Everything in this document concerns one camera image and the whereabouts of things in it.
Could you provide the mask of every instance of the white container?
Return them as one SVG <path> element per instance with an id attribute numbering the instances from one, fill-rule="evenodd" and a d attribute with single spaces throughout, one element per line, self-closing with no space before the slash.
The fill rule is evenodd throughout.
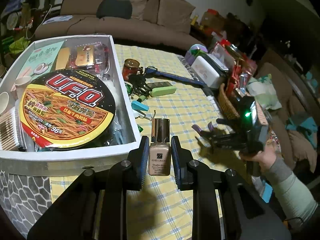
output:
<path id="1" fill-rule="evenodd" d="M 218 43 L 214 47 L 214 49 L 211 51 L 211 54 L 214 55 L 232 72 L 235 65 L 235 59 L 226 51 L 226 49 L 220 43 Z"/>
<path id="2" fill-rule="evenodd" d="M 101 41 L 109 49 L 110 75 L 119 95 L 119 109 L 116 114 L 124 128 L 126 144 L 78 149 L 70 151 L 50 152 L 19 152 L 0 151 L 0 169 L 8 173 L 28 176 L 69 176 L 78 175 L 86 167 L 94 167 L 95 171 L 109 169 L 115 163 L 126 159 L 132 149 L 139 147 L 141 135 L 133 116 L 127 89 L 122 78 L 120 65 L 116 55 L 116 49 L 110 35 L 75 35 L 55 37 L 33 42 L 12 64 L 0 84 L 0 93 L 7 92 L 10 95 L 9 103 L 14 105 L 15 100 L 10 93 L 19 71 L 34 49 L 67 40 L 68 46 L 79 45 L 79 42 Z"/>
<path id="3" fill-rule="evenodd" d="M 203 57 L 198 56 L 191 68 L 207 84 L 208 87 L 218 89 L 225 81 L 225 76 L 221 76 Z"/>

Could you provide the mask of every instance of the ufo noodle cup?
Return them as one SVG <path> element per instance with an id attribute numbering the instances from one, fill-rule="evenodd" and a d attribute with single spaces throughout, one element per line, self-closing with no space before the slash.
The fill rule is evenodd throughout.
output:
<path id="1" fill-rule="evenodd" d="M 40 147 L 69 150 L 99 136 L 115 111 L 114 98 L 99 78 L 63 69 L 27 86 L 19 114 L 23 129 Z"/>

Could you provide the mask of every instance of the gold can lid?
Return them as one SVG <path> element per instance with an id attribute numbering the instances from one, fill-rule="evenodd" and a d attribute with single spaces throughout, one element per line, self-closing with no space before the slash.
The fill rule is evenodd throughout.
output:
<path id="1" fill-rule="evenodd" d="M 140 66 L 140 62 L 138 60 L 132 59 L 132 58 L 127 58 L 124 61 L 124 66 L 132 69 L 132 68 L 138 68 Z"/>

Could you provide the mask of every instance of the yellow checkered tablecloth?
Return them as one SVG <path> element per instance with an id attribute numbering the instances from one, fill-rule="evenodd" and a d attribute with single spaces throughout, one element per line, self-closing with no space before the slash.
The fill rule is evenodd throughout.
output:
<path id="1" fill-rule="evenodd" d="M 124 60 L 134 58 L 140 66 L 154 66 L 161 71 L 191 78 L 188 71 L 175 54 L 154 49 L 116 45 L 120 66 Z M 147 82 L 159 82 L 161 79 L 149 79 Z M 149 98 L 143 103 L 150 107 L 148 116 L 170 119 L 170 134 L 179 137 L 181 147 L 191 151 L 193 158 L 207 164 L 210 168 L 224 171 L 227 167 L 237 170 L 246 176 L 243 163 L 233 152 L 212 155 L 210 148 L 191 128 L 198 124 L 206 129 L 220 113 L 215 110 L 201 89 L 170 81 L 177 90 L 172 95 Z M 144 129 L 141 135 L 151 136 L 151 122 L 147 119 L 136 119 Z M 50 177 L 52 201 L 76 179 L 77 176 Z M 128 236 L 132 239 L 188 239 L 192 233 L 192 191 L 181 192 L 177 189 L 173 166 L 167 177 L 150 176 L 147 172 L 145 184 L 141 191 L 127 193 Z"/>

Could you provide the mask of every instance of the teal cloth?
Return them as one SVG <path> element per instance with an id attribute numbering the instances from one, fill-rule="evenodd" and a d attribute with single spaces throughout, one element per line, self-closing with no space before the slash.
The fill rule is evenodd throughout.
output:
<path id="1" fill-rule="evenodd" d="M 269 202 L 270 202 L 271 195 L 272 195 L 272 192 L 273 192 L 272 187 L 271 187 L 268 183 L 266 183 L 261 198 L 262 198 L 266 203 L 269 203 Z"/>
<path id="2" fill-rule="evenodd" d="M 291 116 L 287 120 L 285 127 L 287 130 L 298 131 L 302 133 L 305 138 L 311 143 L 314 149 L 317 148 L 317 144 L 313 140 L 313 133 L 318 131 L 318 127 L 315 120 L 306 112 L 300 112 Z"/>

